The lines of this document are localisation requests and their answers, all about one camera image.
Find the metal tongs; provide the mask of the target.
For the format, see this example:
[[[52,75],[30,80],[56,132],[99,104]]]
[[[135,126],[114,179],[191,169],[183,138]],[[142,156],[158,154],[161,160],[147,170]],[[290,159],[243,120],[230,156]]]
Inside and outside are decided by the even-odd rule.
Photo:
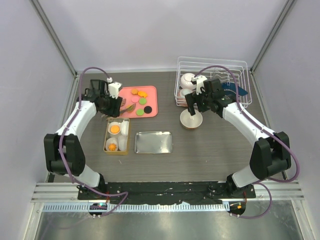
[[[121,106],[121,107],[124,107],[126,102],[127,102],[127,100],[126,100],[125,98],[123,98],[122,101],[121,101],[121,105],[120,105],[120,106]],[[136,108],[136,103],[131,104],[131,105],[127,106],[126,108],[120,110],[119,115],[121,116],[121,115],[123,115],[124,113],[131,113],[135,108]],[[103,115],[101,116],[101,118],[108,119],[108,118],[110,118],[110,116],[108,116],[108,115],[106,115],[106,114],[103,114]]]

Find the pink round cookie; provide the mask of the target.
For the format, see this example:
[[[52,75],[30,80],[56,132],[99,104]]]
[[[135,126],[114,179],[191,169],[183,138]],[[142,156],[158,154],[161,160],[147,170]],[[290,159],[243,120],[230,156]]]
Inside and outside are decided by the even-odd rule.
[[[139,96],[133,96],[133,97],[131,98],[131,101],[132,101],[133,103],[137,103],[137,102],[139,101],[139,99],[140,99]]]

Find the gold cookie tin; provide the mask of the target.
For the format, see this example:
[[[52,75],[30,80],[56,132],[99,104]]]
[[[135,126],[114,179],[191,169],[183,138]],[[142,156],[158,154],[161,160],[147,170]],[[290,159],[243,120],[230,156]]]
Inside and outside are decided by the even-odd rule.
[[[130,122],[130,124],[129,124],[129,132],[128,132],[128,136],[127,136],[127,149],[126,149],[126,151],[119,151],[119,149],[118,149],[118,151],[111,152],[111,151],[106,151],[106,149],[105,149],[105,143],[106,143],[106,140],[107,140],[107,139],[109,139],[109,138],[117,138],[117,139],[118,139],[118,137],[122,135],[121,132],[120,132],[118,135],[110,135],[110,134],[108,133],[108,124],[109,124],[110,122],[118,122],[118,123],[121,123],[123,120],[129,120],[129,122],[130,122],[130,119],[129,119],[129,118],[109,118],[109,119],[107,120],[107,126],[106,126],[106,132],[105,132],[105,137],[104,137],[103,150],[104,150],[104,152],[105,152],[106,154],[108,154],[108,155],[126,156],[126,155],[129,154],[131,122]]]

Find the silver tin lid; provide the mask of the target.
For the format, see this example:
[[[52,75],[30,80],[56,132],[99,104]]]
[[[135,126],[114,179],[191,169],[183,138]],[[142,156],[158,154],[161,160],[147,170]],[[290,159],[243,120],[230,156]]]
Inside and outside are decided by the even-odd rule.
[[[135,134],[136,154],[170,154],[172,151],[173,139],[169,131],[142,131]]]

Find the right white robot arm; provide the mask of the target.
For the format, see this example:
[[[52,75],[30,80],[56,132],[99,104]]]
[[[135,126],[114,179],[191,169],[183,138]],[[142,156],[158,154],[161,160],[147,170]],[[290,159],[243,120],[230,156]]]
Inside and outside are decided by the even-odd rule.
[[[286,133],[276,133],[257,121],[235,96],[226,93],[219,79],[200,75],[190,81],[196,90],[185,95],[189,115],[210,110],[232,124],[253,147],[249,164],[226,179],[225,190],[230,197],[236,198],[251,184],[292,166],[290,141]]]

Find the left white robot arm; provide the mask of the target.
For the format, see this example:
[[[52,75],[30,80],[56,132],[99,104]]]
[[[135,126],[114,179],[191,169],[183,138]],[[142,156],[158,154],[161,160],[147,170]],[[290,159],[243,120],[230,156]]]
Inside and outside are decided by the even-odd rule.
[[[89,190],[93,198],[100,200],[107,192],[102,174],[86,164],[80,139],[98,113],[116,118],[120,115],[122,84],[105,80],[91,80],[90,87],[81,92],[74,110],[62,127],[44,137],[46,168],[50,173],[67,176],[73,183]]]

